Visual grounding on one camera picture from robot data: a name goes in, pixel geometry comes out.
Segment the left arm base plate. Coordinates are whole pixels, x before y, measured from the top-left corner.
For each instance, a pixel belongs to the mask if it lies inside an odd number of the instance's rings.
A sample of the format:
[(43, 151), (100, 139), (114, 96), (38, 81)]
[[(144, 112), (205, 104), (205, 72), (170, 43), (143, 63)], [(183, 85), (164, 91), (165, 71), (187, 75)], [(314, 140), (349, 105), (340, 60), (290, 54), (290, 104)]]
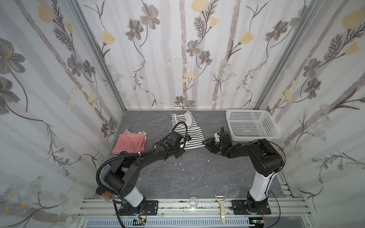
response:
[(156, 216), (158, 212), (158, 204), (157, 200), (146, 200), (144, 204), (142, 204), (142, 208), (135, 209), (128, 202), (122, 203), (121, 206), (117, 206), (118, 213), (120, 216)]

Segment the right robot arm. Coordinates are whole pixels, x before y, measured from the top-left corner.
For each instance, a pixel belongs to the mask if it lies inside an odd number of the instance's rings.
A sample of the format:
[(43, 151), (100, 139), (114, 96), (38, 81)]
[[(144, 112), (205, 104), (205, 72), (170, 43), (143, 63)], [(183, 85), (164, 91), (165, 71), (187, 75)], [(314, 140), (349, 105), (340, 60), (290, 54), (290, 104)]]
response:
[(248, 214), (271, 214), (268, 193), (272, 179), (284, 167), (285, 160), (267, 139), (233, 144), (229, 132), (221, 128), (213, 138), (202, 141), (212, 154), (219, 154), (228, 159), (249, 157), (255, 169), (255, 177), (246, 200), (239, 205), (234, 203), (235, 212)]

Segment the red white striped tank top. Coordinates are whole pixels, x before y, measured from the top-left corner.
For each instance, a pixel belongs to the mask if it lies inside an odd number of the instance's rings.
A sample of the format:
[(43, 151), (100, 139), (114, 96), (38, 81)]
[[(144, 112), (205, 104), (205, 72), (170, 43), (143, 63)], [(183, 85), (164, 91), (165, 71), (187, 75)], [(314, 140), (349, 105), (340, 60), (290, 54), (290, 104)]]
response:
[(128, 129), (122, 133), (112, 150), (113, 155), (121, 152), (139, 153), (145, 149), (146, 132), (131, 133)]

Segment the black white striped tank top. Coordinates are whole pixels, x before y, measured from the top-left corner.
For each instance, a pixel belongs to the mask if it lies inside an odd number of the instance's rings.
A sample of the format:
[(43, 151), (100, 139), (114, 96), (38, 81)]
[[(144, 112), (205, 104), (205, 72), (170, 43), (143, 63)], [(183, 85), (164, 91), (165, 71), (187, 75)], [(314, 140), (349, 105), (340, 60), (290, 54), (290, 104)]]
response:
[(190, 136), (190, 141), (186, 142), (184, 147), (185, 151), (190, 151), (204, 147), (203, 141), (205, 140), (201, 128), (198, 126), (195, 117), (190, 111), (187, 111), (183, 115), (172, 114), (172, 126), (178, 122), (184, 122), (187, 126), (187, 133)]

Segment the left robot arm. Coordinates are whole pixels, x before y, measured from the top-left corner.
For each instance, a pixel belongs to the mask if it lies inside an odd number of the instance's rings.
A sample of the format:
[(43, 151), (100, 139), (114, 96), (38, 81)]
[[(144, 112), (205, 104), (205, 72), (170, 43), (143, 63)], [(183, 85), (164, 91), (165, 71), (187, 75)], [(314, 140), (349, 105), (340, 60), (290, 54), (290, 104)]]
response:
[(96, 171), (96, 182), (104, 191), (125, 200), (133, 214), (143, 214), (147, 211), (146, 198), (136, 187), (140, 172), (154, 162), (179, 158), (190, 140), (187, 124), (180, 121), (152, 148), (138, 153), (122, 151), (102, 163)]

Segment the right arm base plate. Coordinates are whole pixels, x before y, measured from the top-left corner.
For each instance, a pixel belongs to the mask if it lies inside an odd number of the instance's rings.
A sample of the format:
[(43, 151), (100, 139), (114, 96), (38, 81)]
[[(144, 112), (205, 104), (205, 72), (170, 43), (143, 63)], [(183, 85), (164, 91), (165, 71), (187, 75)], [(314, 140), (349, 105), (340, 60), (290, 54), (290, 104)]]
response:
[(268, 201), (263, 200), (256, 202), (252, 199), (248, 200), (232, 200), (231, 210), (234, 215), (270, 215), (271, 209)]

